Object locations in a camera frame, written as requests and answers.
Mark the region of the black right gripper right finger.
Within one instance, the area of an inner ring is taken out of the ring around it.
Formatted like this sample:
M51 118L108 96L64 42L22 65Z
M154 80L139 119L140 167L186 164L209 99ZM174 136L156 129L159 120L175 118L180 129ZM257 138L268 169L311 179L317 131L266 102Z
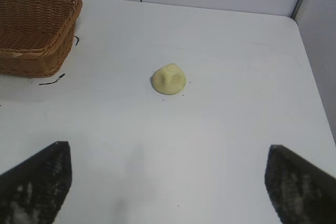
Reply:
M283 145L271 145L265 186L281 223L335 223L335 177Z

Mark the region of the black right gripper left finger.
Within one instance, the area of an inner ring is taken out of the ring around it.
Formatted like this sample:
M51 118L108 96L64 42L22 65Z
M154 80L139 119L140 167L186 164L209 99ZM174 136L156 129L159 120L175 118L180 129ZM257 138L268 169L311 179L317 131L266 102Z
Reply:
M71 184L69 142L54 142L1 174L1 223L54 223Z

